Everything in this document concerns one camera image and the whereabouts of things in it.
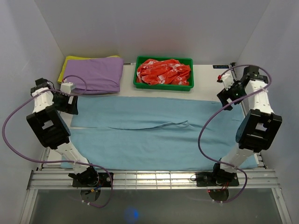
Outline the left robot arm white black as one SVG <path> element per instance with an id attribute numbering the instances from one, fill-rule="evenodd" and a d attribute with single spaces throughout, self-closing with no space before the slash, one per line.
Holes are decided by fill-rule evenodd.
<path id="1" fill-rule="evenodd" d="M 99 184 L 99 175 L 95 168 L 75 148 L 70 140 L 71 132 L 60 116 L 60 112 L 78 114 L 78 96 L 72 96 L 73 83 L 62 83 L 61 92 L 56 92 L 50 81 L 40 78 L 35 81 L 30 94 L 34 99 L 34 110 L 26 120 L 44 147 L 58 152 L 73 164 L 73 173 L 69 177 L 84 186 Z"/>

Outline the folded yellow trousers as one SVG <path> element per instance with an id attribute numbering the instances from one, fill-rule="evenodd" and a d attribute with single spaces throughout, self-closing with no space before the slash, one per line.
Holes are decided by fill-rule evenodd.
<path id="1" fill-rule="evenodd" d="M 65 76 L 77 75 L 88 83 L 97 80 L 97 75 L 100 78 L 120 77 L 123 68 L 124 59 L 120 56 L 108 56 L 100 58 L 88 58 L 78 56 L 67 56 L 57 82 L 61 83 Z"/>

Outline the light blue trousers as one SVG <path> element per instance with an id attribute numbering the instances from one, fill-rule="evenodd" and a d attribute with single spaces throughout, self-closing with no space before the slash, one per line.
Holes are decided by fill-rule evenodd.
<path id="1" fill-rule="evenodd" d="M 71 142 L 91 163 L 137 171 L 211 170 L 235 146 L 238 105 L 146 97 L 80 97 Z"/>

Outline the green plastic bin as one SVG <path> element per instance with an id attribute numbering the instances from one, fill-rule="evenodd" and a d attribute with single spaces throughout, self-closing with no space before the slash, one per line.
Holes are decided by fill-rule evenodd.
<path id="1" fill-rule="evenodd" d="M 168 60 L 168 59 L 176 59 L 180 63 L 189 65 L 191 68 L 191 74 L 190 78 L 188 79 L 189 85 L 163 85 L 163 84 L 158 84 L 158 85 L 148 85 L 145 83 L 137 83 L 135 81 L 136 78 L 136 72 L 137 68 L 144 63 L 148 59 L 155 59 L 158 61 L 163 61 L 163 60 Z M 134 79 L 133 79 L 133 84 L 137 89 L 151 89 L 151 90 L 170 90 L 170 91 L 190 91 L 194 87 L 194 78 L 193 78 L 193 60 L 190 58 L 171 58 L 171 57 L 153 57 L 153 56 L 138 56 L 136 60 L 136 67 L 135 67 L 135 74 L 134 74 Z"/>

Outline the folded purple trousers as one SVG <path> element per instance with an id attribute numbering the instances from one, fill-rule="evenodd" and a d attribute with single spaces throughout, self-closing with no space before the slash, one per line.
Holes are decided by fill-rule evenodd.
<path id="1" fill-rule="evenodd" d="M 67 56 L 60 72 L 58 82 L 64 78 L 75 84 L 76 92 L 85 94 L 117 93 L 124 60 L 118 56 L 104 58 L 84 58 Z"/>

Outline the aluminium table edge rail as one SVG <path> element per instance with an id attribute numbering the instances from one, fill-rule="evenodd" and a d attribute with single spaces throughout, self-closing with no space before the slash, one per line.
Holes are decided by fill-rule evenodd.
<path id="1" fill-rule="evenodd" d="M 273 169 L 247 169 L 247 189 L 279 188 L 280 183 Z M 194 173 L 167 171 L 114 171 L 114 190 L 142 189 L 196 189 Z M 27 189 L 74 189 L 68 171 L 48 169 L 33 171 Z"/>

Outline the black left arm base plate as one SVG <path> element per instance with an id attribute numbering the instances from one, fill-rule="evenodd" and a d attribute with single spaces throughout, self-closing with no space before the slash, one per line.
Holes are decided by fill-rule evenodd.
<path id="1" fill-rule="evenodd" d="M 99 184 L 96 186 L 89 186 L 86 184 L 81 184 L 80 182 L 78 182 L 77 180 L 73 180 L 72 182 L 72 187 L 76 187 L 76 188 L 95 188 L 95 187 L 111 187 L 111 181 L 114 179 L 114 173 L 110 172 L 110 176 L 107 173 L 103 173 L 100 172 L 98 173 L 99 175 Z"/>

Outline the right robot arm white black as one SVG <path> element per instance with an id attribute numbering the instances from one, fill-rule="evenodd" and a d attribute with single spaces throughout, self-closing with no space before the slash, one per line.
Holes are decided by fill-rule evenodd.
<path id="1" fill-rule="evenodd" d="M 226 110 L 233 108 L 228 104 L 230 100 L 235 102 L 250 96 L 250 109 L 236 132 L 236 146 L 214 165 L 211 173 L 212 182 L 223 185 L 236 179 L 236 169 L 249 157 L 270 148 L 282 124 L 282 117 L 271 108 L 266 87 L 269 79 L 259 73 L 259 67 L 245 67 L 240 80 L 226 73 L 218 77 L 218 82 L 223 83 L 224 89 L 217 97 Z"/>

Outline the dark label on table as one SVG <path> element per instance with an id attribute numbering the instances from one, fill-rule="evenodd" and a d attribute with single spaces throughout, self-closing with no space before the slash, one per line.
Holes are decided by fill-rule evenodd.
<path id="1" fill-rule="evenodd" d="M 213 65 L 214 69 L 229 69 L 228 65 Z"/>

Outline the red white patterned trousers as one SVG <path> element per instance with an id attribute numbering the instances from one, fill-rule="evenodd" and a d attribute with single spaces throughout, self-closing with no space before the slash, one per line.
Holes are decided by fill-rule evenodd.
<path id="1" fill-rule="evenodd" d="M 148 59 L 142 63 L 136 72 L 135 81 L 148 85 L 189 85 L 191 68 L 176 59 L 158 61 Z"/>

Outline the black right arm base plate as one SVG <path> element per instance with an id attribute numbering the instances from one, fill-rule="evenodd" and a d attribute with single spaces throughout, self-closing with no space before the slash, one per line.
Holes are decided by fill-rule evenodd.
<path id="1" fill-rule="evenodd" d="M 216 174 L 214 172 L 197 172 L 195 181 L 198 187 L 213 187 L 213 186 L 239 186 L 239 180 L 236 173 Z"/>

